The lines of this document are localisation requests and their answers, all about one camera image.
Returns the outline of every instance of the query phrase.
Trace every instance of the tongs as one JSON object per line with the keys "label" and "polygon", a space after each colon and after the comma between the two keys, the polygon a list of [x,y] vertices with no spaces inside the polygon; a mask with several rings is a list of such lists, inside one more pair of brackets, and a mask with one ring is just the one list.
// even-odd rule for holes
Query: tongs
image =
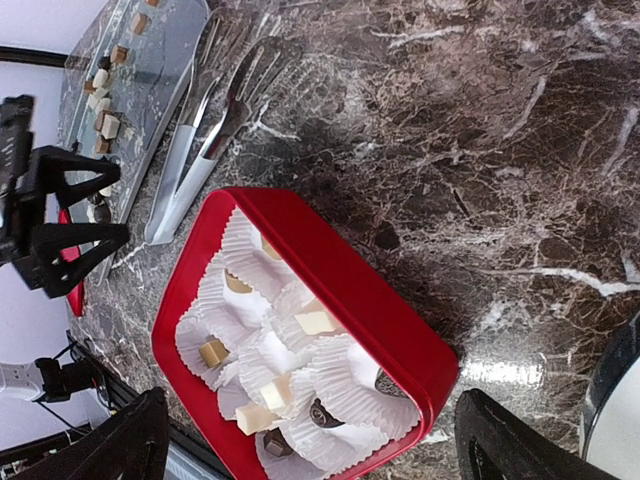
{"label": "tongs", "polygon": [[212,12],[202,30],[191,64],[189,91],[169,146],[145,229],[147,243],[151,243],[176,193],[180,174],[184,170],[207,104],[222,77],[215,66],[220,63],[221,57],[238,55],[242,51],[249,29],[250,22],[239,12],[218,8]]}
{"label": "tongs", "polygon": [[207,179],[216,168],[238,131],[257,113],[263,96],[280,73],[300,59],[302,49],[279,37],[258,40],[236,69],[226,95],[222,119],[211,129],[175,195],[162,211],[157,228],[147,225],[145,241],[150,245],[171,243],[180,223]]}

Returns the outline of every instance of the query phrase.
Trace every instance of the tray of chocolates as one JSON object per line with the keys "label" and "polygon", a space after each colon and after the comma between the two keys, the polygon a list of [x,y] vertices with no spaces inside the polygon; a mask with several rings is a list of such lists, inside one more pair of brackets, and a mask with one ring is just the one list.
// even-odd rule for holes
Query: tray of chocolates
{"label": "tray of chocolates", "polygon": [[359,477],[418,443],[458,376],[452,350],[293,192],[205,201],[153,350],[239,479]]}

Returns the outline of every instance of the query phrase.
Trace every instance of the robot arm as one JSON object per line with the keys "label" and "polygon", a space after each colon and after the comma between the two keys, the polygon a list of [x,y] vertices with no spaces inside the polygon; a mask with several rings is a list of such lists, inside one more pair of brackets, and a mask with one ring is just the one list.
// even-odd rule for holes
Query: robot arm
{"label": "robot arm", "polygon": [[32,401],[43,393],[44,379],[35,363],[0,363],[0,398]]}

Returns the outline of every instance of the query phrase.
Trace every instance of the brown marble surface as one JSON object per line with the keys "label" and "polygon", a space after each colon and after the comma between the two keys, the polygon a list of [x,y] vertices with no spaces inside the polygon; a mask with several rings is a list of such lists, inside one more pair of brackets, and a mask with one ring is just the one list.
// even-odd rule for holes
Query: brown marble surface
{"label": "brown marble surface", "polygon": [[[576,452],[590,373],[639,304],[640,5],[256,3],[305,56],[198,204],[228,185],[296,191],[460,355],[433,433],[370,478],[459,478],[453,406],[471,387]],[[149,332],[197,211],[172,245],[143,244],[172,128],[132,241],[73,322],[138,390],[168,388]]]}

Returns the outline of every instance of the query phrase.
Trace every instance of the red box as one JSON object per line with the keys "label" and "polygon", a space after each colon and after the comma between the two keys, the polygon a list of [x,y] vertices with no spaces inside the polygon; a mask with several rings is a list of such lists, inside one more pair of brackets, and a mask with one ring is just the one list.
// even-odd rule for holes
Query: red box
{"label": "red box", "polygon": [[211,447],[239,480],[265,479],[253,436],[222,418],[217,395],[180,360],[176,325],[195,299],[207,264],[239,207],[318,299],[407,392],[422,420],[409,434],[334,479],[356,478],[418,443],[458,377],[453,351],[320,216],[295,193],[229,188],[206,199],[164,294],[153,353]]}

